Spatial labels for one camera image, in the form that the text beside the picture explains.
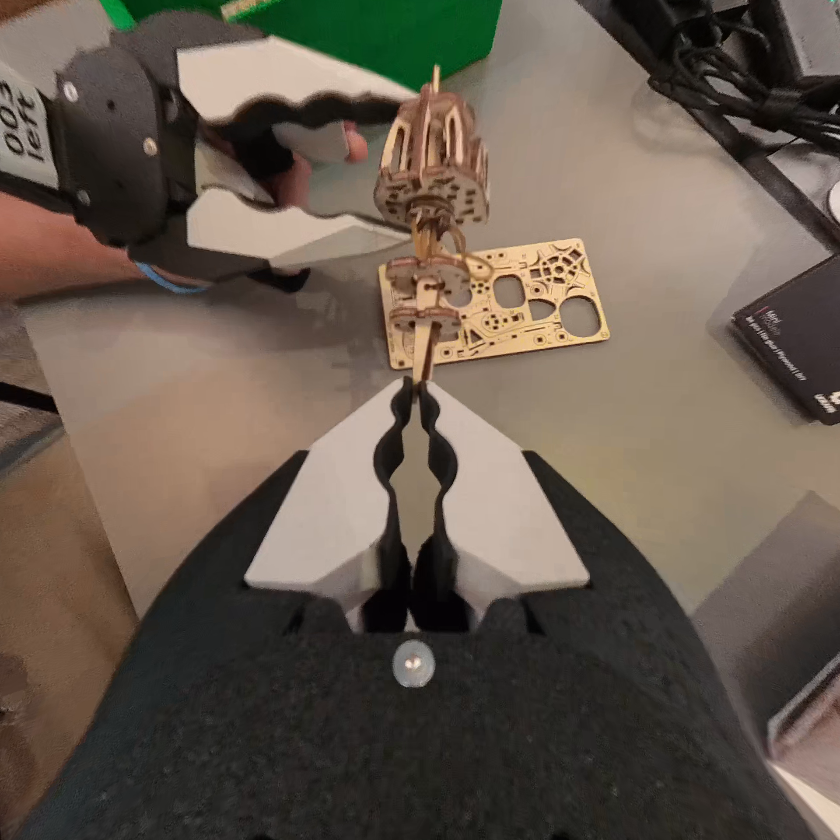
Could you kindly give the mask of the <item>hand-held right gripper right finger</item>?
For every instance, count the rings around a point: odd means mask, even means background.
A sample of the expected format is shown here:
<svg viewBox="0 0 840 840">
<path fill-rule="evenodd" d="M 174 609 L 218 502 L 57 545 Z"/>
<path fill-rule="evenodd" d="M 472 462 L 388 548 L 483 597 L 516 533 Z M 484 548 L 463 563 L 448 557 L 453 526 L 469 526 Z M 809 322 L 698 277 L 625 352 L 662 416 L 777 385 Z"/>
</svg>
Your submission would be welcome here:
<svg viewBox="0 0 840 840">
<path fill-rule="evenodd" d="M 500 599 L 587 586 L 524 450 L 436 384 L 420 385 L 418 407 L 439 491 L 417 556 L 417 627 L 468 632 Z"/>
</svg>

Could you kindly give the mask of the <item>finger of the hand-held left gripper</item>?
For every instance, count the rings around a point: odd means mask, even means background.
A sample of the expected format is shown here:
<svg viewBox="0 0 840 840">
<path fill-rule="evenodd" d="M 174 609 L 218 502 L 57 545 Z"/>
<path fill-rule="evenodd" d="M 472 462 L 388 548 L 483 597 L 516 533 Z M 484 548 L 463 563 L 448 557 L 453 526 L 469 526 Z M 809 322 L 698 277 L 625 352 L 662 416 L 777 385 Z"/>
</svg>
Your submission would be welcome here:
<svg viewBox="0 0 840 840">
<path fill-rule="evenodd" d="M 404 230 L 350 213 L 316 216 L 299 206 L 257 208 L 227 191 L 205 191 L 185 219 L 189 246 L 263 259 L 282 270 L 378 254 L 412 240 Z"/>
<path fill-rule="evenodd" d="M 185 99 L 216 129 L 379 125 L 417 96 L 373 71 L 274 36 L 180 49 L 176 67 Z"/>
</svg>

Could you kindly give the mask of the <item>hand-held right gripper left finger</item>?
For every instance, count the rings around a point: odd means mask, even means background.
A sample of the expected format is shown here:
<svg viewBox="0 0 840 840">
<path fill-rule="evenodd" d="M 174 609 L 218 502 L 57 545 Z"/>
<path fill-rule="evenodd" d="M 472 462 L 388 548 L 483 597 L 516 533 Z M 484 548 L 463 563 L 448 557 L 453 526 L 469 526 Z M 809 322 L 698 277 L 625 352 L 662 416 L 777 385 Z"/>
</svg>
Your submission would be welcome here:
<svg viewBox="0 0 840 840">
<path fill-rule="evenodd" d="M 401 632 L 411 564 L 391 478 L 403 462 L 411 380 L 395 380 L 303 456 L 245 573 L 253 590 L 330 599 L 367 632 Z"/>
</svg>

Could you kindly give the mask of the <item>wooden gear model assembly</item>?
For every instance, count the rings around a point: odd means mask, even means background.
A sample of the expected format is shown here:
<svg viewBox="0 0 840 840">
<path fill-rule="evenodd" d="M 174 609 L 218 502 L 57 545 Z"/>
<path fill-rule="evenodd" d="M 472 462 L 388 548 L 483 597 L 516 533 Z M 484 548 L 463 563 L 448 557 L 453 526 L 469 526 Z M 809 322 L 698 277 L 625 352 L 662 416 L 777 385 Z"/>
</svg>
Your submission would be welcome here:
<svg viewBox="0 0 840 840">
<path fill-rule="evenodd" d="M 469 289 L 479 258 L 467 247 L 464 227 L 483 224 L 490 211 L 489 155 L 476 115 L 458 93 L 430 81 L 405 102 L 387 135 L 374 203 L 384 220 L 406 229 L 413 252 L 385 263 L 381 282 L 392 293 L 385 315 L 393 335 L 413 341 L 413 387 L 432 379 L 440 343 L 459 338 L 462 316 L 452 298 Z"/>
</svg>

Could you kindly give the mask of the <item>person's left forearm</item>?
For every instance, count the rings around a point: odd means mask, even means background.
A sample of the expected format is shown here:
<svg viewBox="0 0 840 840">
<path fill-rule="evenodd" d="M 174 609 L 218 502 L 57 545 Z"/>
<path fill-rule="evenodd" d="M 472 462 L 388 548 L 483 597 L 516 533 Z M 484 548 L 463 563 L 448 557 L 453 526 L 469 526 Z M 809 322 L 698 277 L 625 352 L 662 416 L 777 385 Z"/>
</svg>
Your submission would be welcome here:
<svg viewBox="0 0 840 840">
<path fill-rule="evenodd" d="M 126 252 L 99 243 L 69 215 L 1 194 L 2 303 L 152 281 Z"/>
</svg>

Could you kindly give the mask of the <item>laser-cut wooden parts sheet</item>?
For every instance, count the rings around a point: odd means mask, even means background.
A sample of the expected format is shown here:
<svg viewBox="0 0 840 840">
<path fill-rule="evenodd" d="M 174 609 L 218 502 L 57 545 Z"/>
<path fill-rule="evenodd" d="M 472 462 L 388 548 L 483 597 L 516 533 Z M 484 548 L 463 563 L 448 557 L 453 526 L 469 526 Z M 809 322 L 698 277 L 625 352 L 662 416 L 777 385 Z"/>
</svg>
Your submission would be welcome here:
<svg viewBox="0 0 840 840">
<path fill-rule="evenodd" d="M 442 329 L 436 365 L 499 358 L 597 343 L 610 338 L 585 244 L 580 238 L 545 241 L 467 255 L 468 287 L 456 289 L 463 303 L 458 331 Z M 568 301 L 591 305 L 595 326 L 585 334 L 567 323 Z"/>
</svg>

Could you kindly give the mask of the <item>person's left hand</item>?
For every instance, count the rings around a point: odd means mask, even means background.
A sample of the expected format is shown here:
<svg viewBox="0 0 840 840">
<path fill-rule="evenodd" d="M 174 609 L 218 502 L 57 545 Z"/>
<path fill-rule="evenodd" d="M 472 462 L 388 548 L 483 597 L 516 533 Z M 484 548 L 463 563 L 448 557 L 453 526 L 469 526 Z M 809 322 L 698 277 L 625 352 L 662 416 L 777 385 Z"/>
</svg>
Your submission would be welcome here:
<svg viewBox="0 0 840 840">
<path fill-rule="evenodd" d="M 348 147 L 344 163 L 356 165 L 367 161 L 369 157 L 368 143 L 358 131 L 355 122 L 344 122 L 343 136 Z M 294 151 L 291 153 L 290 160 L 291 163 L 286 170 L 271 176 L 263 182 L 263 187 L 278 207 L 307 207 L 312 166 L 308 160 Z"/>
</svg>

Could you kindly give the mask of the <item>blue wristband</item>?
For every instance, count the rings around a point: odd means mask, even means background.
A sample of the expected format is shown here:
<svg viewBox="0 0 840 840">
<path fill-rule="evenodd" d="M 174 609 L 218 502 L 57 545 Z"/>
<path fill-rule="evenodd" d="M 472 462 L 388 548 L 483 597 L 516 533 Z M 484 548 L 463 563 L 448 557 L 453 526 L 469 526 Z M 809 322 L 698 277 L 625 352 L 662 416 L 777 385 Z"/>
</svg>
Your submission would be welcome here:
<svg viewBox="0 0 840 840">
<path fill-rule="evenodd" d="M 135 260 L 133 264 L 146 279 L 153 282 L 156 286 L 176 295 L 195 295 L 204 293 L 210 288 L 210 284 L 203 281 L 192 278 L 183 279 L 176 276 L 169 276 L 155 266 L 146 263 Z"/>
</svg>

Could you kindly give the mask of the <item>green plastic bin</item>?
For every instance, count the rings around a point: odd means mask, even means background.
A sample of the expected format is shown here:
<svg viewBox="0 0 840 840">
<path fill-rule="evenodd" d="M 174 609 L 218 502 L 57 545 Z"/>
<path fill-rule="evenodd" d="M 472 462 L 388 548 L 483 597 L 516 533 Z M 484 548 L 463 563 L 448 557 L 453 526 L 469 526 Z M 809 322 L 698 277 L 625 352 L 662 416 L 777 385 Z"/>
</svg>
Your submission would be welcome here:
<svg viewBox="0 0 840 840">
<path fill-rule="evenodd" d="M 117 29 L 164 11 L 249 25 L 412 89 L 486 58 L 501 1 L 100 1 Z"/>
</svg>

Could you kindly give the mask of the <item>black cardboard box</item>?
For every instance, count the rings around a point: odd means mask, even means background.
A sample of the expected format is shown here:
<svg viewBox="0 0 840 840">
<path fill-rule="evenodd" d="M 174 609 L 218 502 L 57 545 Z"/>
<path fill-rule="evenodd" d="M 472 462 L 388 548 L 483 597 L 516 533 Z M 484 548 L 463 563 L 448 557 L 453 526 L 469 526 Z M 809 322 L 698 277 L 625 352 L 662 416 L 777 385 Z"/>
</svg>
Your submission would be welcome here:
<svg viewBox="0 0 840 840">
<path fill-rule="evenodd" d="M 737 310 L 731 329 L 804 414 L 839 424 L 839 255 Z"/>
</svg>

